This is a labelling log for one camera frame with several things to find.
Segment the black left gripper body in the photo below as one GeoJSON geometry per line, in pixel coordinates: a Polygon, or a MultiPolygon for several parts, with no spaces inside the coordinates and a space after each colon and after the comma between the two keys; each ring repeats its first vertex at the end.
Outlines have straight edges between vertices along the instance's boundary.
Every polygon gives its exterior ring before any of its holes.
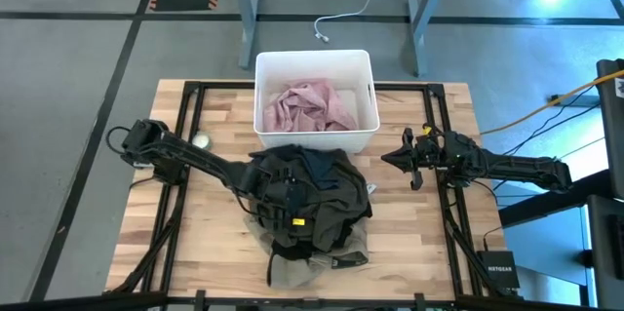
{"type": "Polygon", "coordinates": [[[266,229],[307,229],[308,174],[301,160],[260,161],[252,164],[268,172],[259,182],[258,201],[253,204],[259,224],[266,229]],[[294,218],[305,225],[293,225],[294,218]]]}

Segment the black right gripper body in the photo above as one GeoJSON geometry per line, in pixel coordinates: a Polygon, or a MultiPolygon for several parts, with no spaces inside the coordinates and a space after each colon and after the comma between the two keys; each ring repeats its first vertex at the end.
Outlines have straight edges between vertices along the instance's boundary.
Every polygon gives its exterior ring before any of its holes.
{"type": "Polygon", "coordinates": [[[430,135],[416,136],[412,128],[402,133],[402,146],[409,146],[410,173],[409,186],[419,190],[423,185],[421,169],[442,169],[446,172],[443,182],[449,187],[461,185],[461,145],[460,134],[454,131],[442,132],[432,128],[430,135]]]}

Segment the navy blue garment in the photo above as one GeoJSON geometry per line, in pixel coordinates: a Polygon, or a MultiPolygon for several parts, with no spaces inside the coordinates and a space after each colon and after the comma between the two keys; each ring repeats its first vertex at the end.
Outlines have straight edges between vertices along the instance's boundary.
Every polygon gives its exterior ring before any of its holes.
{"type": "Polygon", "coordinates": [[[339,179],[332,173],[334,156],[329,152],[301,148],[304,166],[309,173],[312,182],[320,190],[336,189],[339,179]]]}

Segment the olive green garment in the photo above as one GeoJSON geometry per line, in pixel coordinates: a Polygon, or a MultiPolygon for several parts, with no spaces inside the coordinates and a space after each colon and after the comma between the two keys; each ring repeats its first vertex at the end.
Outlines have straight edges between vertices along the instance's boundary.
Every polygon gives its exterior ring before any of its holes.
{"type": "MultiPolygon", "coordinates": [[[[269,148],[252,153],[252,160],[273,160],[288,162],[303,157],[296,145],[269,148]]],[[[341,149],[329,152],[334,156],[332,173],[339,179],[336,189],[320,190],[311,180],[307,182],[308,199],[305,212],[308,217],[307,229],[266,229],[284,247],[292,247],[301,242],[310,242],[317,249],[328,252],[340,239],[341,232],[362,217],[371,216],[371,204],[367,183],[360,171],[351,164],[347,154],[341,149]]]]}

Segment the black garment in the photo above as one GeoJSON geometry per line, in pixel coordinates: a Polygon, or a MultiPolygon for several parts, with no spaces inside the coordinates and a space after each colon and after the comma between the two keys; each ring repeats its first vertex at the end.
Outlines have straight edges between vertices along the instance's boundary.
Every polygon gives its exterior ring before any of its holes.
{"type": "Polygon", "coordinates": [[[275,239],[269,248],[266,284],[274,289],[296,289],[309,285],[326,270],[358,267],[369,262],[362,241],[353,226],[341,232],[340,239],[328,252],[310,242],[284,247],[275,239]]]}

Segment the beige garment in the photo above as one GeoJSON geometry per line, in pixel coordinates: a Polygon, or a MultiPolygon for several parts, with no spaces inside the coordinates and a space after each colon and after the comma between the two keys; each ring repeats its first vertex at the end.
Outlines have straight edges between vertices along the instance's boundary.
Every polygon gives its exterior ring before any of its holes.
{"type": "Polygon", "coordinates": [[[312,253],[310,257],[286,259],[272,248],[273,235],[261,227],[256,218],[247,215],[244,222],[262,250],[269,255],[267,285],[275,289],[296,289],[309,286],[326,270],[340,270],[365,265],[369,262],[367,218],[360,218],[351,225],[342,248],[328,253],[312,253]]]}

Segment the pink cloth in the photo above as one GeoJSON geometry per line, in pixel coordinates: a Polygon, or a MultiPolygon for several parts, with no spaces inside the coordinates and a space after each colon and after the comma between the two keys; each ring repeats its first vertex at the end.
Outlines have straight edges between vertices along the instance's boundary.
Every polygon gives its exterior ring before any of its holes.
{"type": "Polygon", "coordinates": [[[357,122],[328,80],[296,81],[262,111],[267,133],[356,131],[357,122]]]}

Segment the white plastic bin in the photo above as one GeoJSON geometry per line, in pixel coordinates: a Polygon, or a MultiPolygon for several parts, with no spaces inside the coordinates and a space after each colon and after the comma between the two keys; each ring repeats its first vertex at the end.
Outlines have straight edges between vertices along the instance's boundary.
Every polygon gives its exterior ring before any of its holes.
{"type": "Polygon", "coordinates": [[[266,148],[296,144],[319,150],[340,148],[360,153],[380,128],[371,71],[364,50],[265,52],[257,56],[254,78],[253,130],[266,148]],[[337,92],[346,111],[354,118],[353,131],[269,132],[264,109],[300,81],[326,80],[337,92]]]}

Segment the black equipment cabinet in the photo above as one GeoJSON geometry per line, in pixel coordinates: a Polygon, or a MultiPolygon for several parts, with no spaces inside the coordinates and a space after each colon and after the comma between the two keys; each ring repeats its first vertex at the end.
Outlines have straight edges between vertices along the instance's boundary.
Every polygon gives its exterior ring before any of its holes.
{"type": "Polygon", "coordinates": [[[599,278],[599,304],[624,309],[624,58],[600,60],[600,77],[621,75],[599,85],[610,193],[604,202],[606,267],[599,278]]]}

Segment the black Netgear switch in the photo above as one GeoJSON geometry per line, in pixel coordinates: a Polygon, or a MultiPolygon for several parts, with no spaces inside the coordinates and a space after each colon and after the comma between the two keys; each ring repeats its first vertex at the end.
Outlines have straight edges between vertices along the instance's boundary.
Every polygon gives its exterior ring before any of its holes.
{"type": "Polygon", "coordinates": [[[520,287],[513,253],[510,251],[479,251],[489,277],[502,289],[516,290],[520,287]]]}

